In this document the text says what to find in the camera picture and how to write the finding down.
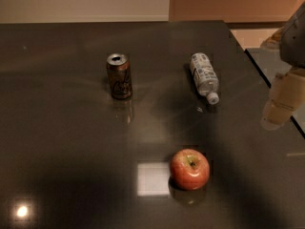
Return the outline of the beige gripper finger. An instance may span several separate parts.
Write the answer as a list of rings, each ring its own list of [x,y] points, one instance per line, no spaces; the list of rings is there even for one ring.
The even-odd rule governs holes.
[[[286,73],[277,73],[263,109],[261,126],[274,131],[285,124],[305,102],[305,69],[291,67]]]
[[[260,47],[263,49],[278,49],[281,41],[282,33],[283,33],[283,29],[282,28],[278,29],[271,36],[265,39],[261,43]]]

